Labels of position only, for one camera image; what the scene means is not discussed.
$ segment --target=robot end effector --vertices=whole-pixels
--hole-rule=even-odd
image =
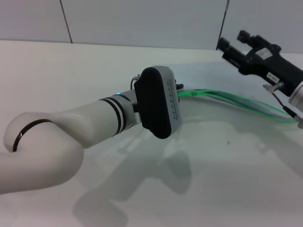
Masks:
[[[274,95],[275,91],[280,90],[289,97],[291,105],[303,112],[303,71],[281,57],[280,46],[271,44],[259,35],[240,31],[237,39],[252,49],[244,55],[222,37],[218,45],[224,52],[222,58],[238,68],[243,75],[262,77],[270,84],[264,86],[270,93]],[[301,128],[302,119],[286,106],[283,109],[299,122]]]

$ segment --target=white table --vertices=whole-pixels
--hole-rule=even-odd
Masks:
[[[0,137],[22,112],[64,110],[127,90],[155,64],[171,66],[178,82],[276,105],[262,79],[241,76],[221,55],[0,41]],[[303,67],[302,55],[284,56]],[[67,183],[1,195],[0,226],[302,226],[302,130],[212,101],[182,100],[181,114],[182,128],[167,140],[137,125],[86,150]]]

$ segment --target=white label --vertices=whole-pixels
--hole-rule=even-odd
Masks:
[[[279,82],[279,78],[276,77],[274,74],[272,74],[271,72],[268,72],[268,74],[266,75],[267,78],[269,78],[271,81],[277,83]]]
[[[273,56],[267,48],[263,48],[262,50],[257,51],[256,54],[259,55],[263,60]]]

